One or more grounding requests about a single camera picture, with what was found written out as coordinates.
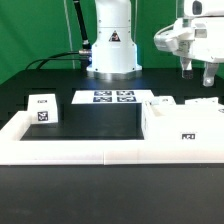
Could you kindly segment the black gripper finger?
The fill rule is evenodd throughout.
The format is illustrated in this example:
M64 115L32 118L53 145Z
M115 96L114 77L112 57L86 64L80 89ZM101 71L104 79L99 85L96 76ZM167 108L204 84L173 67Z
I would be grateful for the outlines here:
M215 75L218 71L219 65L217 63L204 63L203 85L211 87L214 85Z
M192 60L185 57L181 57L180 63L182 68L182 77L184 79L192 79L193 78Z

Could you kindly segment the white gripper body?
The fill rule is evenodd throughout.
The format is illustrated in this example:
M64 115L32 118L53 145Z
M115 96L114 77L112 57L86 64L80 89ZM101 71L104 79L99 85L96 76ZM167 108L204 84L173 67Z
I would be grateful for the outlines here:
M177 19L174 31L178 49L174 55L210 63L224 63L224 17L194 18L189 22Z

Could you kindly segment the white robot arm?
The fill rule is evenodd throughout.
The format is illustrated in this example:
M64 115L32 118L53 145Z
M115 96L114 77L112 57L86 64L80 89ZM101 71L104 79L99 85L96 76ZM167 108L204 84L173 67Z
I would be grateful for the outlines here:
M95 0L97 39L87 74L107 80L138 75L137 45L131 38L130 0ZM176 21L154 36L156 48L180 58L182 77L193 77L192 62L204 63L203 85L210 87L224 63L224 0L176 0Z

